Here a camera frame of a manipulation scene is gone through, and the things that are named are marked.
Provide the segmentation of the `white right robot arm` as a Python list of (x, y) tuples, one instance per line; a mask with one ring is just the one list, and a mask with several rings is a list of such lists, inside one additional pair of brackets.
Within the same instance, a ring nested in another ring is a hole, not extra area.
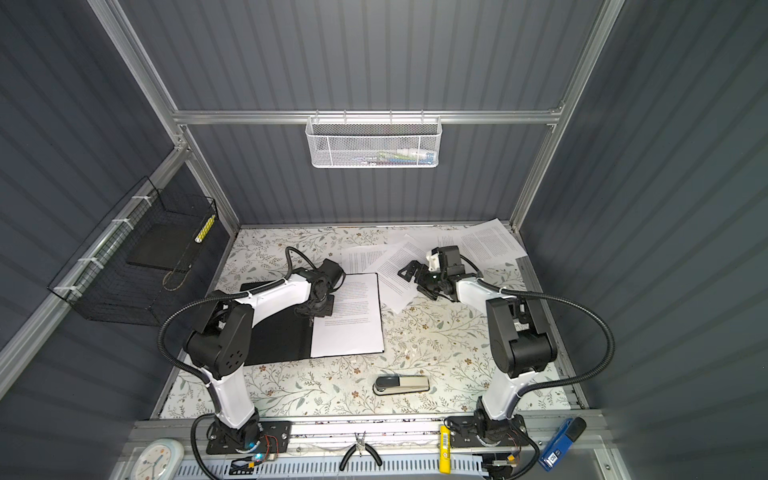
[[(488, 336), (496, 371), (488, 389), (478, 399), (473, 423), (461, 427), (454, 419), (445, 426), (460, 435), (475, 435), (485, 444), (498, 444), (511, 436), (522, 437), (514, 413), (522, 398), (536, 390), (578, 384), (604, 371), (613, 360), (616, 341), (609, 325), (591, 309), (567, 298), (541, 292), (496, 286), (457, 246), (437, 247), (424, 263), (412, 260), (397, 271), (431, 300), (445, 298), (486, 313)], [(606, 340), (606, 351), (588, 371), (543, 383), (534, 377), (557, 359), (558, 349), (548, 320), (545, 301), (573, 308), (593, 320)]]

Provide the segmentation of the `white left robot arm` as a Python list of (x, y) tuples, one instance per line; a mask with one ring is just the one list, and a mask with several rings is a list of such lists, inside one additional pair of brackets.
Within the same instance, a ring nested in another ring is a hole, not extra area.
[[(157, 348), (174, 367), (194, 375), (209, 393), (218, 436), (239, 453), (250, 454), (266, 445), (256, 407), (245, 385), (243, 367), (250, 349), (253, 327), (289, 307), (314, 319), (333, 311), (334, 293), (346, 273), (336, 262), (295, 267), (291, 255), (307, 256), (293, 246), (285, 248), (287, 272), (276, 280), (237, 293), (214, 292), (171, 314), (160, 326)], [(183, 350), (189, 364), (169, 351), (165, 338), (182, 313), (194, 312), (191, 332)]]

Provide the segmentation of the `black file folder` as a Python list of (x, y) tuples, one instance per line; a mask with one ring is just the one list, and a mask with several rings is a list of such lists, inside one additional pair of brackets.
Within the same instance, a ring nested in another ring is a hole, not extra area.
[(297, 315), (294, 312), (296, 305), (287, 303), (307, 290), (295, 281), (291, 287), (279, 287), (265, 293), (266, 302), (258, 302), (254, 297), (245, 301), (254, 307), (246, 365), (316, 359), (310, 357), (315, 318)]

